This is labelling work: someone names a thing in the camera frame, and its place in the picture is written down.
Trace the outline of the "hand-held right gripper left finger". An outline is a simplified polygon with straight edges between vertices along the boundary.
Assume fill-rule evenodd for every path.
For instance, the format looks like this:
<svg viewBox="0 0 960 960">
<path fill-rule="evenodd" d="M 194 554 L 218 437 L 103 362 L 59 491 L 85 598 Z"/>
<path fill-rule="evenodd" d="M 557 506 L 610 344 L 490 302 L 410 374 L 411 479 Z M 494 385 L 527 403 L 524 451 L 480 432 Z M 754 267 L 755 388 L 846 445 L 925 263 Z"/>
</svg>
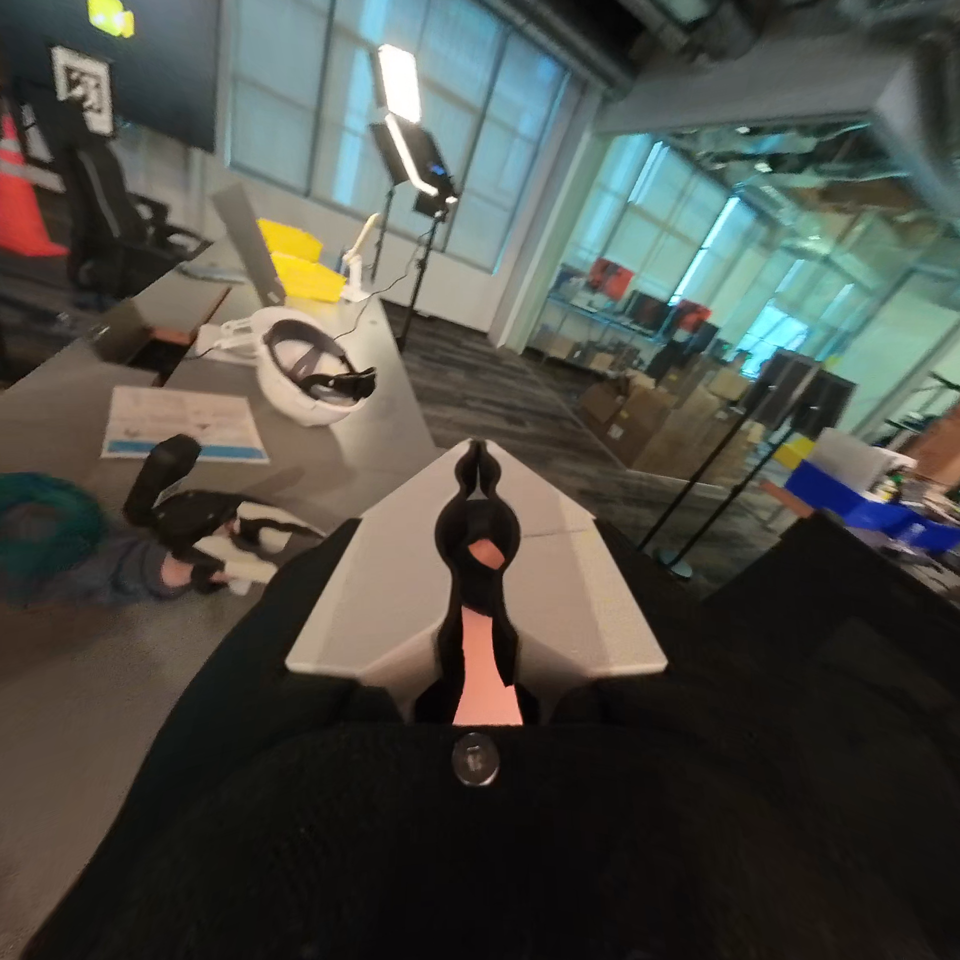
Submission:
<svg viewBox="0 0 960 960">
<path fill-rule="evenodd" d="M 461 494 L 464 440 L 364 511 L 285 666 L 297 675 L 386 690 L 405 721 L 441 676 L 437 638 L 452 577 L 437 546 L 442 510 Z"/>
</svg>

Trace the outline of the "pink lego piece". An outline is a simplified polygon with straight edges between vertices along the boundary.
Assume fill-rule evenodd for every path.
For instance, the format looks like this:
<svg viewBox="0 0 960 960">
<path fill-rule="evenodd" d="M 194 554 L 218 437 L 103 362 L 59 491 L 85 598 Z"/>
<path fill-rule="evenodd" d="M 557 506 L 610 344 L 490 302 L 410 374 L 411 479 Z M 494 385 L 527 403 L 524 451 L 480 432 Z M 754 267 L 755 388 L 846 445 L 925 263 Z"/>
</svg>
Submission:
<svg viewBox="0 0 960 960">
<path fill-rule="evenodd" d="M 517 691 L 500 676 L 494 649 L 490 590 L 471 585 L 461 606 L 463 685 L 453 724 L 457 727 L 522 726 Z"/>
</svg>

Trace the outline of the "person's left hand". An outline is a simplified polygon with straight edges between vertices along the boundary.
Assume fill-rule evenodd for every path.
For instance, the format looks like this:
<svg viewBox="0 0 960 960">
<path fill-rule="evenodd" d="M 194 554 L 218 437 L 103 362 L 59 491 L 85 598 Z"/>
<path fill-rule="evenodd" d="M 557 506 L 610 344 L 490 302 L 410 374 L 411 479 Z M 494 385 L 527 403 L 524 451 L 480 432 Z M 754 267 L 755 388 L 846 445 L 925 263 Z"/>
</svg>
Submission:
<svg viewBox="0 0 960 960">
<path fill-rule="evenodd" d="M 172 555 L 163 559 L 159 570 L 160 593 L 163 596 L 188 592 L 214 594 L 222 590 L 228 580 L 222 569 L 189 563 Z"/>
</svg>

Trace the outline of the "printed paper sheet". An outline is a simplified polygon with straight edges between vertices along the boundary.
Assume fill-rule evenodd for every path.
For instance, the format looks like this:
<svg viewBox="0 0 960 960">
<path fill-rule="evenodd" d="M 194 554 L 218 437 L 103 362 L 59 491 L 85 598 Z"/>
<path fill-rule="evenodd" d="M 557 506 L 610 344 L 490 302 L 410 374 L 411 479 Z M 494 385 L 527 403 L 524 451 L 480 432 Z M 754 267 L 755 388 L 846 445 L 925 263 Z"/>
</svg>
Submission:
<svg viewBox="0 0 960 960">
<path fill-rule="evenodd" d="M 246 397 L 133 386 L 112 390 L 100 456 L 144 459 L 177 435 L 199 445 L 203 463 L 271 462 Z"/>
</svg>

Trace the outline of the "black tripod stand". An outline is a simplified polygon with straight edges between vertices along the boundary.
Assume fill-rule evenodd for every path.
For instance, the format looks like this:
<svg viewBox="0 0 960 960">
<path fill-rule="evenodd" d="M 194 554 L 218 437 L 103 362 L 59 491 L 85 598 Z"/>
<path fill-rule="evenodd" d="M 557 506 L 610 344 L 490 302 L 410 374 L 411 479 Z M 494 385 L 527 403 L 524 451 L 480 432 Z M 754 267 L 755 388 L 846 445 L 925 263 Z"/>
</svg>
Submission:
<svg viewBox="0 0 960 960">
<path fill-rule="evenodd" d="M 753 421 L 749 419 L 749 414 L 742 409 L 736 415 L 731 426 L 729 426 L 729 428 L 726 430 L 726 433 L 722 436 L 722 438 L 720 438 L 714 448 L 709 451 L 699 466 L 692 472 L 680 492 L 669 503 L 656 522 L 654 522 L 648 533 L 645 534 L 641 542 L 638 544 L 638 546 L 636 546 L 637 552 L 644 553 L 646 551 L 646 548 L 652 544 L 655 535 L 664 528 L 666 522 L 673 517 L 676 511 L 689 497 L 693 489 L 704 478 L 706 473 L 714 465 L 717 459 L 726 452 L 733 440 L 738 437 L 738 435 L 742 432 L 743 427 L 749 422 Z M 726 513 L 726 511 L 733 506 L 738 498 L 746 491 L 752 481 L 760 474 L 763 468 L 766 467 L 766 465 L 773 459 L 778 447 L 785 444 L 786 441 L 793 436 L 793 434 L 791 433 L 789 426 L 786 425 L 778 431 L 773 431 L 773 436 L 776 441 L 775 445 L 767 452 L 767 454 L 760 458 L 760 460 L 751 470 L 744 474 L 737 483 L 730 487 L 724 498 L 712 510 L 702 524 L 692 534 L 690 534 L 682 546 L 680 546 L 677 550 L 669 550 L 665 547 L 658 547 L 654 550 L 651 556 L 654 562 L 660 568 L 666 570 L 679 581 L 689 582 L 691 580 L 693 576 L 693 568 L 687 561 L 687 557 L 693 550 L 694 546 L 699 544 L 708 531 L 712 529 L 714 524 L 718 522 Z"/>
</svg>

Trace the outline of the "pile of cardboard boxes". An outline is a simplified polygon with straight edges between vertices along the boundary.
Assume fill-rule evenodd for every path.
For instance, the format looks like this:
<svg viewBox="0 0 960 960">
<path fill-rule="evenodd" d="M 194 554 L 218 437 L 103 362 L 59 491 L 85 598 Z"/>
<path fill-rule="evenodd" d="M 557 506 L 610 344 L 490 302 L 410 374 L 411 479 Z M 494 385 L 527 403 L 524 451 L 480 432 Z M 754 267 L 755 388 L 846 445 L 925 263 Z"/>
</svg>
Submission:
<svg viewBox="0 0 960 960">
<path fill-rule="evenodd" d="M 700 356 L 655 383 L 631 370 L 589 387 L 577 411 L 625 468 L 688 481 L 740 416 L 754 382 L 737 366 Z"/>
</svg>

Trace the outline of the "white plastic stand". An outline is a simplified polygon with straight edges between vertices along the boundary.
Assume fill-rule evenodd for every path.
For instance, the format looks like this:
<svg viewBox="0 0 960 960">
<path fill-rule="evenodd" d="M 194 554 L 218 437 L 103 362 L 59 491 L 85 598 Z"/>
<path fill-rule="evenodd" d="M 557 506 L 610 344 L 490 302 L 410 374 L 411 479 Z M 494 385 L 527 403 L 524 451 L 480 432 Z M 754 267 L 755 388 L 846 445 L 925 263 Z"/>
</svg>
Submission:
<svg viewBox="0 0 960 960">
<path fill-rule="evenodd" d="M 206 322 L 196 331 L 191 353 L 195 357 L 229 354 L 254 358 L 258 338 L 267 326 L 267 321 L 258 316 L 227 320 L 224 323 Z"/>
</svg>

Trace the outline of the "metal shelf rack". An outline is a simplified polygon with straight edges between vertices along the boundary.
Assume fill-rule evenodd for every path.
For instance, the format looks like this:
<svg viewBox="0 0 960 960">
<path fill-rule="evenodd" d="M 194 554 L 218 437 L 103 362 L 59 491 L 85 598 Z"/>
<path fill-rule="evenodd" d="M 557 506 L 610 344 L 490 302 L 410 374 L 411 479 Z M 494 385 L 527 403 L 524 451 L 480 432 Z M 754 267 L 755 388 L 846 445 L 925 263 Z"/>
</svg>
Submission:
<svg viewBox="0 0 960 960">
<path fill-rule="evenodd" d="M 526 348 L 541 359 L 595 374 L 645 370 L 668 348 L 679 362 L 702 354 L 718 327 L 710 308 L 637 289 L 634 273 L 605 258 L 583 270 L 559 266 Z"/>
</svg>

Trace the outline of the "blue plastic bin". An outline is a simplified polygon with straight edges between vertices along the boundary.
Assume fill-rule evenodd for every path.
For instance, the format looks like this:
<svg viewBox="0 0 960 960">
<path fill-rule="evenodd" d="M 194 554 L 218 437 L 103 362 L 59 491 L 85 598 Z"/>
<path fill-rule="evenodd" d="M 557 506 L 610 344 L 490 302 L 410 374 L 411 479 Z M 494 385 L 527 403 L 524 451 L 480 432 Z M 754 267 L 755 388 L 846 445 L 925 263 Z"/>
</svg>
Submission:
<svg viewBox="0 0 960 960">
<path fill-rule="evenodd" d="M 931 554 L 958 548 L 959 528 L 929 518 L 900 503 L 889 503 L 862 494 L 801 461 L 783 489 L 815 511 L 834 513 L 846 527 L 881 533 L 907 546 Z"/>
</svg>

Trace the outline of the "white box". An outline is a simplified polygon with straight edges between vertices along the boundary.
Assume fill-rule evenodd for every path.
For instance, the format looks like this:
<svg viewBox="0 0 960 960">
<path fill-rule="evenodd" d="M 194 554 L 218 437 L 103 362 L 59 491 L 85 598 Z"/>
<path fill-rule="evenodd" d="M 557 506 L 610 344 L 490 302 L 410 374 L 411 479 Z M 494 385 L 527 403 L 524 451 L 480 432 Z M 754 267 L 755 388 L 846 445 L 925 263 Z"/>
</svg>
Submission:
<svg viewBox="0 0 960 960">
<path fill-rule="evenodd" d="M 910 474 L 917 466 L 903 453 L 870 445 L 834 427 L 822 430 L 803 460 L 861 496 L 871 495 L 889 474 Z"/>
</svg>

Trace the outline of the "orange traffic cone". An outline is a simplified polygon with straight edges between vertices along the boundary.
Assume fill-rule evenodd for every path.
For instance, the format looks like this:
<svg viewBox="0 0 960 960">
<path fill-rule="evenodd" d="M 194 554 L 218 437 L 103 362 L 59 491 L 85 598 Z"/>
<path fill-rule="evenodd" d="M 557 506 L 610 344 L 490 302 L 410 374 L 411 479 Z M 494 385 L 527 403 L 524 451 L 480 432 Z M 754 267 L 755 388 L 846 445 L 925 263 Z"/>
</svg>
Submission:
<svg viewBox="0 0 960 960">
<path fill-rule="evenodd" d="M 1 249 L 24 258 L 66 258 L 42 217 L 15 117 L 2 102 Z"/>
</svg>

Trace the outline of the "wooden beam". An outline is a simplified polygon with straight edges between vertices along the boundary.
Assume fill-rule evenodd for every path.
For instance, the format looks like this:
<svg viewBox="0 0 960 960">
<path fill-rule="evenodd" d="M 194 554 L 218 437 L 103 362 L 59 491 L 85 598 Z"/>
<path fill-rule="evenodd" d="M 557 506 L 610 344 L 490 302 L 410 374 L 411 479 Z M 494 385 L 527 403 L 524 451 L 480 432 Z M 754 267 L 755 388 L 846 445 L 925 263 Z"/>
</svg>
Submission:
<svg viewBox="0 0 960 960">
<path fill-rule="evenodd" d="M 909 456 L 914 476 L 941 492 L 959 488 L 959 402 L 919 435 Z"/>
</svg>

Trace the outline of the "black panel light on stand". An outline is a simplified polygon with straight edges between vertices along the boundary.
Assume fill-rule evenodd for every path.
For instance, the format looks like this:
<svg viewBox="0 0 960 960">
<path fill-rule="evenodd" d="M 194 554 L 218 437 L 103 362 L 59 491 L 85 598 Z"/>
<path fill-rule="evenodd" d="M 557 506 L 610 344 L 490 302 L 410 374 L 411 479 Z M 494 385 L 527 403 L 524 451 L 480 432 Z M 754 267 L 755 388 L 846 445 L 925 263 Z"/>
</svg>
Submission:
<svg viewBox="0 0 960 960">
<path fill-rule="evenodd" d="M 443 159 L 435 139 L 420 124 L 388 112 L 383 119 L 370 123 L 368 130 L 390 179 L 369 271 L 372 282 L 378 276 L 387 226 L 394 198 L 400 186 L 408 184 L 414 188 L 414 212 L 430 220 L 426 234 L 415 242 L 413 262 L 416 265 L 416 276 L 413 293 L 400 331 L 395 337 L 397 349 L 403 353 L 436 235 L 440 226 L 447 222 L 450 214 L 459 204 L 460 196 L 450 175 L 449 166 Z"/>
</svg>

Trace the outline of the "lit panel light on stand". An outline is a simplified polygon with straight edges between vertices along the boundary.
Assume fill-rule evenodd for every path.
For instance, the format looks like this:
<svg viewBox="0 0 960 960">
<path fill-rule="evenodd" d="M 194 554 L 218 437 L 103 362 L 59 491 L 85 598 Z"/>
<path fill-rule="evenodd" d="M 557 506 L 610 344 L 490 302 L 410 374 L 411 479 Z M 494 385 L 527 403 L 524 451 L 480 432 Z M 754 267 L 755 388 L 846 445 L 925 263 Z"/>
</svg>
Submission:
<svg viewBox="0 0 960 960">
<path fill-rule="evenodd" d="M 409 175 L 406 173 L 400 150 L 390 132 L 387 120 L 392 116 L 411 124 L 418 124 L 422 119 L 422 104 L 414 54 L 395 45 L 382 44 L 371 54 L 370 62 L 374 95 L 381 115 L 379 119 L 369 124 L 368 129 L 387 171 L 389 183 L 369 272 L 370 281 L 375 282 L 397 188 L 409 182 Z"/>
</svg>

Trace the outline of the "yellow sign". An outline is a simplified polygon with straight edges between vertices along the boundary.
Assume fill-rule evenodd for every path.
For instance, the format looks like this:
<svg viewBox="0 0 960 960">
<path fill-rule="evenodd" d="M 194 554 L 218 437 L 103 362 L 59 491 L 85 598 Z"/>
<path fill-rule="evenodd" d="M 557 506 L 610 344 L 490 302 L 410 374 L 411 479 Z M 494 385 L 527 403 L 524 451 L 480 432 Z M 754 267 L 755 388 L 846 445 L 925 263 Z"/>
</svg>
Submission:
<svg viewBox="0 0 960 960">
<path fill-rule="evenodd" d="M 123 1 L 88 0 L 86 5 L 88 22 L 95 29 L 122 40 L 135 35 L 135 14 Z"/>
</svg>

